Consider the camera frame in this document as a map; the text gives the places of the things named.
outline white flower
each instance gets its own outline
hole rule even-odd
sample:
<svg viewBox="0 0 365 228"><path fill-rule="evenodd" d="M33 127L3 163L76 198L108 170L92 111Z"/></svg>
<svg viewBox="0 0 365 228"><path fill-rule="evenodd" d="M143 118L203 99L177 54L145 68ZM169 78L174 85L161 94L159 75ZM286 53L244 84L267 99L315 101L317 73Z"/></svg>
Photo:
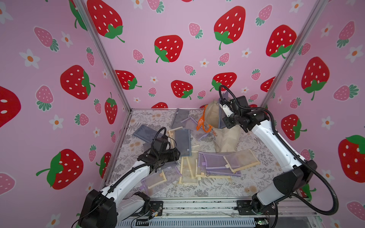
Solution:
<svg viewBox="0 0 365 228"><path fill-rule="evenodd" d="M331 175L330 170L323 170L322 169L322 176L328 181L328 183L331 183L331 180L334 180L335 178Z"/></svg>
<svg viewBox="0 0 365 228"><path fill-rule="evenodd" d="M19 52L19 55L25 59L25 66L34 66L39 69L37 62L39 62L41 58L34 56L30 49L27 50L27 53Z"/></svg>
<svg viewBox="0 0 365 228"><path fill-rule="evenodd" d="M246 87L244 87L243 89L241 89L242 91L241 91L241 93L247 93L247 91L249 91L250 89L248 89L247 88L247 86Z"/></svg>
<svg viewBox="0 0 365 228"><path fill-rule="evenodd" d="M326 119L322 118L322 127L326 127L328 130L331 128L331 125L335 124L335 122L331 121L331 117L328 116Z"/></svg>
<svg viewBox="0 0 365 228"><path fill-rule="evenodd" d="M200 61L200 63L201 63L201 65L200 65L200 67L207 67L207 65L208 65L208 61L207 61L207 59L203 59L203 61Z"/></svg>
<svg viewBox="0 0 365 228"><path fill-rule="evenodd" d="M361 51L362 45L358 46L357 48L350 47L350 54L348 54L345 59L350 59L350 62L355 62L355 59L357 57L361 57L364 55L364 53Z"/></svg>
<svg viewBox="0 0 365 228"><path fill-rule="evenodd" d="M89 182L89 185L88 185L88 187L85 189L85 191L87 191L87 192L90 192L91 190L92 190L92 186L94 185L94 183L90 183Z"/></svg>
<svg viewBox="0 0 365 228"><path fill-rule="evenodd" d="M150 76L150 78L151 78L150 82L153 82L154 84L156 84L156 82L158 82L157 77Z"/></svg>
<svg viewBox="0 0 365 228"><path fill-rule="evenodd" d="M62 31L61 31L61 33L62 33L62 36L63 36L61 38L62 42L65 42L67 47L70 47L70 45L73 45L73 42L70 40L70 34L65 34Z"/></svg>
<svg viewBox="0 0 365 228"><path fill-rule="evenodd" d="M97 127L95 127L95 130L92 131L92 133L94 133L94 137L96 138L97 136L100 136L100 129L98 129Z"/></svg>
<svg viewBox="0 0 365 228"><path fill-rule="evenodd" d="M53 228L54 226L59 224L59 217L61 216L61 213L58 215L52 215L51 221L46 225L47 228Z"/></svg>
<svg viewBox="0 0 365 228"><path fill-rule="evenodd" d="M140 9L142 9L142 3L143 3L143 1L144 0L131 0L134 4L133 4L133 6L134 6L134 8L140 8Z"/></svg>
<svg viewBox="0 0 365 228"><path fill-rule="evenodd" d="M290 12L295 12L295 13L298 13L298 10L300 7L302 7L304 5L303 2L301 2L301 0L297 0L297 1L292 1L292 8L289 10L289 13Z"/></svg>
<svg viewBox="0 0 365 228"><path fill-rule="evenodd" d="M104 78L108 78L108 72L106 71L106 69L103 70L103 77Z"/></svg>
<svg viewBox="0 0 365 228"><path fill-rule="evenodd" d="M63 128L62 122L64 121L63 118L58 118L57 115L54 115L54 120L50 120L49 123L53 124L53 130L56 130L57 128Z"/></svg>
<svg viewBox="0 0 365 228"><path fill-rule="evenodd" d="M5 24L5 19L13 20L13 17L10 16L10 14L8 12L6 12L5 10L6 10L5 3L0 1L0 12L2 12L0 14L0 23L1 24Z"/></svg>
<svg viewBox="0 0 365 228"><path fill-rule="evenodd" d="M281 104L281 102L282 102L282 101L283 101L283 99L281 98L281 96L277 98L277 102L278 102L279 104Z"/></svg>
<svg viewBox="0 0 365 228"><path fill-rule="evenodd" d="M252 53L252 51L250 51L250 48L248 47L246 50L242 51L242 57L248 58L249 54L251 54L251 53Z"/></svg>
<svg viewBox="0 0 365 228"><path fill-rule="evenodd" d="M324 36L328 36L330 34L330 30L332 29L333 25L330 25L330 23L328 22L327 25L321 29L321 38L324 37Z"/></svg>
<svg viewBox="0 0 365 228"><path fill-rule="evenodd" d="M331 219L331 226L333 228L341 228L340 221L334 220L332 217L330 217L330 219Z"/></svg>

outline wire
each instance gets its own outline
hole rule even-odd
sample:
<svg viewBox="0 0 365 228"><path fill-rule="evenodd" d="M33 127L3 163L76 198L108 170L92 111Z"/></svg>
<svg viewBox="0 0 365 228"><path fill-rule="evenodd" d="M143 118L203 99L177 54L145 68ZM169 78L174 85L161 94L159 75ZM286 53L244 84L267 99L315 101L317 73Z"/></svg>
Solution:
<svg viewBox="0 0 365 228"><path fill-rule="evenodd" d="M270 120L271 120L271 127L272 127L272 130L273 130L273 133L274 135L278 138L278 140L290 151L290 153L294 156L295 159L297 159L298 161L300 161L307 169L309 169L314 175L316 175L324 184L325 186L328 188L328 190L330 191L331 193L331 197L332 197L332 201L333 201L333 205L332 205L332 208L330 210L320 210L318 208L316 208L315 206L313 206L312 204L310 204L309 202L307 202L304 198L302 198L301 196L295 194L295 193L292 193L290 196L295 196L297 197L298 199L300 199L301 201L303 201L308 207L310 207L312 210L320 213L320 214L323 214L323 215L333 215L335 214L337 211L338 211L338 207L339 207L339 203L338 203L338 198L337 198L337 195L335 193L335 190L332 188L332 186L330 185L330 183L328 183L328 181L322 176L320 175L315 169L313 169L310 165L308 165L306 162L304 162L301 158L300 158L300 155L297 154L285 141L284 139L279 135L278 131L276 130L275 128L275 121L274 121L274 117L272 115L272 113L267 110L266 108L261 108L261 107L255 107L255 108L251 108L251 107L243 107L239 104L238 102L238 99L236 98L236 96L233 94L233 92L228 88L226 87L225 85L220 85L219 86L219 89L218 89L218 92L219 92L219 97L220 99L225 103L227 104L224 100L223 100L223 96L222 96L222 88L226 89L230 94L231 96L233 97L233 99L235 100L235 103L236 105L239 107L239 108L242 108L242 109L250 109L250 110L255 110L255 109L260 109L260 110L263 110L265 111L266 113L269 114L270 116Z"/></svg>

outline beige bag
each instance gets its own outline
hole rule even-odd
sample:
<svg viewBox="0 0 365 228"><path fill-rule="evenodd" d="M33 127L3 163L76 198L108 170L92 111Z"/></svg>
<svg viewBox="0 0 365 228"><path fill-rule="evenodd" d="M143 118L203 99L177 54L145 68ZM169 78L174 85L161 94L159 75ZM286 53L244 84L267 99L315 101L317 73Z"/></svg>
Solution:
<svg viewBox="0 0 365 228"><path fill-rule="evenodd" d="M241 133L240 126L236 125L231 129L218 128L219 122L219 104L217 101L212 101L204 107L203 116L196 127L199 130L203 128L205 132L211 132L214 140L214 148L216 152L234 152L237 151L237 143Z"/></svg>

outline orange strap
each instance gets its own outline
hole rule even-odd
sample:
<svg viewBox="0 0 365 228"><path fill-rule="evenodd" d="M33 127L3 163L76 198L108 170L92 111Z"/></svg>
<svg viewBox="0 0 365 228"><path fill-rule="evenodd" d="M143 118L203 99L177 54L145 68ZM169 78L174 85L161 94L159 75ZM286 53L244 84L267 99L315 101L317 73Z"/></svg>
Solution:
<svg viewBox="0 0 365 228"><path fill-rule="evenodd" d="M204 121L205 121L204 116L205 116L205 110L206 110L207 106L208 106L208 105L206 105L206 106L204 107L203 115L201 116L201 118L200 118L200 119L199 119L199 121L198 121L198 126L196 127L196 130L198 131L198 130L199 130L199 128L201 127L201 128L204 130L204 132L209 133L209 132L212 130L212 127L213 127L213 126L211 126L210 124L208 124L208 125L209 125L209 129L208 129L208 130L205 130L205 127L204 127Z"/></svg>

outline pink wallpaper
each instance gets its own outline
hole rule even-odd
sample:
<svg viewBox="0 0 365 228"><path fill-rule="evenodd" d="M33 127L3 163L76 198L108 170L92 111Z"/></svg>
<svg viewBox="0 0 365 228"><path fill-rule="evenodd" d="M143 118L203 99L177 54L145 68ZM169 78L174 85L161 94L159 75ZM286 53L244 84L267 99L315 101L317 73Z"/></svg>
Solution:
<svg viewBox="0 0 365 228"><path fill-rule="evenodd" d="M0 12L0 226L71 227L127 112L72 3Z"/></svg>
<svg viewBox="0 0 365 228"><path fill-rule="evenodd" d="M321 216L327 228L365 226L364 10L364 1L329 2L268 104L278 131L338 195L339 211ZM318 178L302 191L331 208Z"/></svg>
<svg viewBox="0 0 365 228"><path fill-rule="evenodd" d="M259 105L315 0L85 0L132 108Z"/></svg>

